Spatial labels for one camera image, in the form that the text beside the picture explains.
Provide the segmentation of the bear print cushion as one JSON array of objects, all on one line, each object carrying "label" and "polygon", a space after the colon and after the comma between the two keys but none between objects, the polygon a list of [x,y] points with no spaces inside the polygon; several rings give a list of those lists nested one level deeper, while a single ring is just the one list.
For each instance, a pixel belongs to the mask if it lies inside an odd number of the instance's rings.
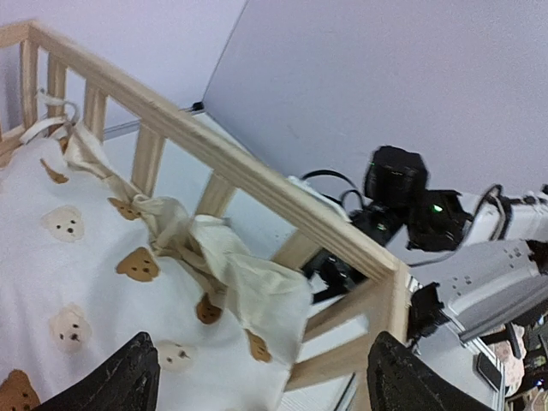
[{"label": "bear print cushion", "polygon": [[137,333],[156,410],[275,410],[311,290],[225,218],[69,161],[78,116],[1,142],[1,407],[38,410]]}]

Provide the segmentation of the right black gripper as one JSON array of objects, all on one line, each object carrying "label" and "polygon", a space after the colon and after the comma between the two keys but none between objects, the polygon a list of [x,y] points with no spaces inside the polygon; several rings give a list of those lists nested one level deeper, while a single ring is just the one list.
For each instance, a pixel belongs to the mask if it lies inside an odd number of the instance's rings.
[{"label": "right black gripper", "polygon": [[[386,247],[407,222],[406,208],[389,208],[373,201],[360,210],[349,214],[355,228],[368,235],[381,247]],[[325,289],[313,295],[313,303],[320,303],[350,290],[366,280],[366,276],[326,249],[321,249],[302,267],[304,276],[310,280],[317,275]]]}]

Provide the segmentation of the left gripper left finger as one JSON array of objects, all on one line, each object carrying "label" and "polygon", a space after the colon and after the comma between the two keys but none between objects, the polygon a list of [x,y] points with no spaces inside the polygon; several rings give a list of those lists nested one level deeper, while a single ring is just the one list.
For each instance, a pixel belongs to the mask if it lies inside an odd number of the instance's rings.
[{"label": "left gripper left finger", "polygon": [[77,384],[37,407],[42,411],[154,411],[160,365],[150,335],[137,333]]}]

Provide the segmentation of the wooden pet bed frame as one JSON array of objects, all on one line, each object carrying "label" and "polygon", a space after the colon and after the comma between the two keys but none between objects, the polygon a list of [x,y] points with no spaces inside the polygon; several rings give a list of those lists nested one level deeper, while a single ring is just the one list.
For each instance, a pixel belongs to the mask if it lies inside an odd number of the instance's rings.
[{"label": "wooden pet bed frame", "polygon": [[364,273],[365,283],[307,322],[304,337],[312,340],[360,314],[368,317],[369,331],[363,337],[296,364],[286,388],[297,390],[356,373],[357,394],[367,396],[370,385],[366,375],[371,369],[367,356],[377,334],[388,331],[399,341],[406,338],[408,268],[403,262],[345,223],[312,195],[59,33],[36,21],[16,22],[2,27],[1,45],[20,48],[23,123],[9,132],[10,137],[21,136],[38,118],[38,52],[45,50],[49,54],[48,89],[53,96],[48,111],[58,122],[64,119],[67,71],[73,70],[86,82],[84,122],[74,125],[79,139],[67,151],[68,160],[74,165],[101,176],[112,172],[99,135],[106,101],[112,98],[141,122],[131,192],[153,192],[164,142],[171,140],[213,171],[200,199],[199,213],[223,215],[235,190],[241,189],[295,227],[295,233],[275,254],[274,260],[279,265],[298,268],[323,247]]}]

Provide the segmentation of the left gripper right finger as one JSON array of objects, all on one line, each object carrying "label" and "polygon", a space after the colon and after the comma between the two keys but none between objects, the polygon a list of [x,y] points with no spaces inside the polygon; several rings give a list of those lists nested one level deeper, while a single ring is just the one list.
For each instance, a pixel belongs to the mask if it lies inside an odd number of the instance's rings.
[{"label": "left gripper right finger", "polygon": [[435,337],[422,356],[389,332],[378,334],[368,354],[371,410],[498,410],[493,389],[475,370],[477,349]]}]

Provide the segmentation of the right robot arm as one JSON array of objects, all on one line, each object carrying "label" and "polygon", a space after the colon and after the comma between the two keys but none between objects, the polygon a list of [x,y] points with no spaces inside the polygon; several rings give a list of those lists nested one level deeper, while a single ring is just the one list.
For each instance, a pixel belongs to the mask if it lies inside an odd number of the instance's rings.
[{"label": "right robot arm", "polygon": [[509,197],[499,184],[470,209],[454,189],[430,189],[420,154],[381,146],[344,219],[382,247],[405,236],[403,260],[419,287],[408,309],[406,342],[447,323],[459,339],[516,344],[511,325],[546,303],[547,194]]}]

